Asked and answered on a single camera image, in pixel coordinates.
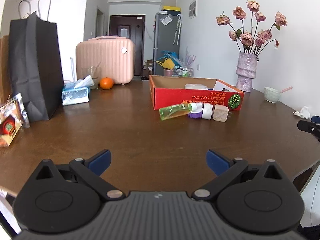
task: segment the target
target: gray ribbed plate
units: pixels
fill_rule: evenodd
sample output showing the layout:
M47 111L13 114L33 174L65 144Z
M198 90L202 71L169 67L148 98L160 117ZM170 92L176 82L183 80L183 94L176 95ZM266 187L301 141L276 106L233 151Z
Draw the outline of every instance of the gray ribbed plate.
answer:
M23 231L16 240L302 240L295 232L256 236L223 222L207 202L185 192L131 192L104 205L88 225L60 235Z

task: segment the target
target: blue gripper pad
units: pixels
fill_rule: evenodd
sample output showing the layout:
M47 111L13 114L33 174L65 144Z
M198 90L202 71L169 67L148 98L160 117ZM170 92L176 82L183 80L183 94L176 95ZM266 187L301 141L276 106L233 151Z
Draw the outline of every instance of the blue gripper pad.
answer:
M320 123L320 116L314 115L311 117L311 122Z
M98 157L94 158L87 164L90 171L100 176L111 164L111 152L109 150L98 154Z
M206 154L206 161L208 167L217 175L224 173L230 168L230 163L216 155L213 151L208 151Z

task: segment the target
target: orange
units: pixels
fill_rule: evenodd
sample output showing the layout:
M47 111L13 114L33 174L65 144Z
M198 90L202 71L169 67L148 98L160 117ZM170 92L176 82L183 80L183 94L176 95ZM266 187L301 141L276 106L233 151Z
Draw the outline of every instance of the orange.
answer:
M112 78L103 78L100 80L100 87L102 89L110 89L113 87L113 80Z

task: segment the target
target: open box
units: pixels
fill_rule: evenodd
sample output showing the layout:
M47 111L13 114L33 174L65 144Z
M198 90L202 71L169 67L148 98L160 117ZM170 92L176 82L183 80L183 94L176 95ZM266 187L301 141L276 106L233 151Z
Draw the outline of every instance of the open box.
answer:
M202 84L213 90L185 89L186 84ZM156 75L150 76L150 93L154 110L181 103L203 102L238 111L244 97L244 92L219 79Z

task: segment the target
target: dark brown door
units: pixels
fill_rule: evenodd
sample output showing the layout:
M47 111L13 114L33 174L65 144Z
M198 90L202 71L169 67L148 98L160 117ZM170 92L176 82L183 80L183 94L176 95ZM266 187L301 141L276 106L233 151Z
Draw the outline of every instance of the dark brown door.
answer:
M143 68L144 15L110 16L110 35L127 37L135 46L134 75L141 76Z

